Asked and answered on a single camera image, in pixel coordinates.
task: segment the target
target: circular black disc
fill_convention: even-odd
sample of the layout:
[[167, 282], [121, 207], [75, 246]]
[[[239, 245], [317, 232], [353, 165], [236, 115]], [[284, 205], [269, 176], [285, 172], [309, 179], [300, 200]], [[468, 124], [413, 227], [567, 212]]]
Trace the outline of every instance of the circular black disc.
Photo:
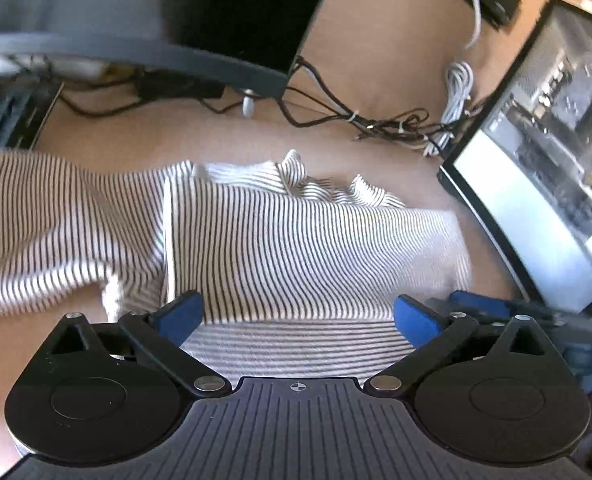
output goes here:
[[511, 465], [560, 455], [585, 431], [589, 403], [571, 375], [561, 381], [531, 357], [433, 373], [416, 393], [419, 418], [436, 439], [477, 461]]
[[136, 363], [109, 356], [88, 363], [84, 354], [59, 356], [71, 367], [60, 366], [57, 377], [13, 387], [5, 406], [12, 435], [36, 454], [74, 464], [116, 462], [159, 442], [178, 418], [174, 384]]

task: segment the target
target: silver screw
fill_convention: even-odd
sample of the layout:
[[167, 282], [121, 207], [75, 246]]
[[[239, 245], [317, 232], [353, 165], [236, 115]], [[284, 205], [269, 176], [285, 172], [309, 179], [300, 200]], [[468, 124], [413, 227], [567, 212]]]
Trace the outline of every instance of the silver screw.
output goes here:
[[391, 375], [377, 375], [370, 380], [370, 384], [380, 392], [394, 392], [403, 385], [398, 377]]
[[225, 381], [222, 377], [207, 375], [196, 379], [194, 386], [202, 392], [217, 392], [225, 387]]

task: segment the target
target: black keyboard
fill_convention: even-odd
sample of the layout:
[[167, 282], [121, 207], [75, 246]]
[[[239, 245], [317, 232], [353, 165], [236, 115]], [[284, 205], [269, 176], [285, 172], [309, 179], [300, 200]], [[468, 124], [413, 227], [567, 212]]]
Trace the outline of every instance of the black keyboard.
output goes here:
[[31, 149], [61, 87], [29, 76], [0, 79], [0, 148]]

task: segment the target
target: gray ribbed panel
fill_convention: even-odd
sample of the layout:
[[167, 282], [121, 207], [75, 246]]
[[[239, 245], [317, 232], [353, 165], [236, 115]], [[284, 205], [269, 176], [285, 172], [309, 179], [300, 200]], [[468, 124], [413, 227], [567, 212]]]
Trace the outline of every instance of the gray ribbed panel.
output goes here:
[[246, 379], [237, 393], [195, 403], [156, 449], [102, 468], [26, 459], [7, 480], [588, 480], [567, 459], [495, 468], [431, 442], [396, 400], [366, 396], [350, 379]]

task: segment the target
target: black and white stripes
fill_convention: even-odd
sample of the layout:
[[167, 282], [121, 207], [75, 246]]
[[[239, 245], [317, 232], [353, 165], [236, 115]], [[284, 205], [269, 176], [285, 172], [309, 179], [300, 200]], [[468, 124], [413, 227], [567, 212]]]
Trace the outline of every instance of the black and white stripes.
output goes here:
[[0, 314], [90, 283], [110, 320], [201, 292], [205, 324], [184, 348], [234, 382], [366, 378], [411, 351], [394, 298], [468, 288], [470, 261], [453, 214], [405, 208], [360, 176], [335, 189], [295, 152], [100, 175], [0, 151]]

